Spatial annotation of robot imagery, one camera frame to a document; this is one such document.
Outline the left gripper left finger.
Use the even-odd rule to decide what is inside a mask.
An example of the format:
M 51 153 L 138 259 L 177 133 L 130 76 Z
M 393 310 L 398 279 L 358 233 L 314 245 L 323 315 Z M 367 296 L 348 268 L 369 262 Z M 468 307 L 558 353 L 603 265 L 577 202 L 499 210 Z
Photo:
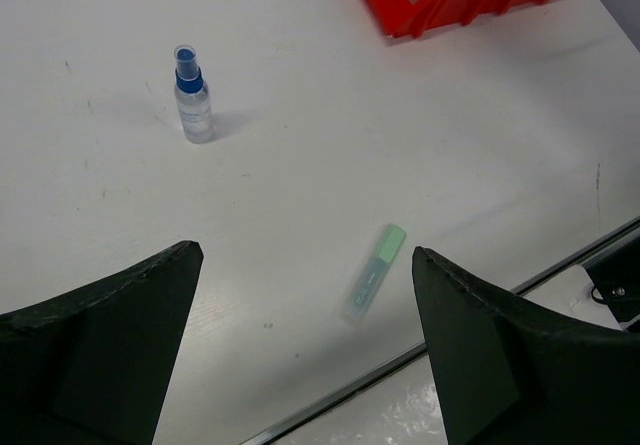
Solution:
M 152 443 L 202 263 L 182 241 L 2 314 L 2 443 Z

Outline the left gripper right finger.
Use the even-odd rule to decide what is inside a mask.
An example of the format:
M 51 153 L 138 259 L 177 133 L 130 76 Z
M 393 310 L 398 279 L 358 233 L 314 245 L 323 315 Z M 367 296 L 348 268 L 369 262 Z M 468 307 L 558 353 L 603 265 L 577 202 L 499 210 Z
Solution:
M 533 303 L 419 247 L 416 302 L 451 444 L 635 444 L 639 338 Z

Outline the green highlighter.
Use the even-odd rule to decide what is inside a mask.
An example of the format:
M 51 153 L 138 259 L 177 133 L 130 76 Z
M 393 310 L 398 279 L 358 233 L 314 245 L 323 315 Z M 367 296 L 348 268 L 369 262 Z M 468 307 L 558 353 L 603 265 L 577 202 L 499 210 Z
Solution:
M 352 325 L 362 320 L 380 286 L 394 264 L 406 232 L 397 225 L 387 225 L 361 268 L 342 308 L 342 317 Z

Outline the clear blue-cap spray bottle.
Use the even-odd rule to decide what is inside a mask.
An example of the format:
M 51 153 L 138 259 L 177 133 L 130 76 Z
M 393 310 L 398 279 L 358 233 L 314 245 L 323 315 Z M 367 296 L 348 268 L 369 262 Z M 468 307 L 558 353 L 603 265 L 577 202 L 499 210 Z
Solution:
M 174 50 L 177 110 L 186 138 L 194 144 L 204 144 L 214 138 L 210 94 L 196 51 L 189 45 Z

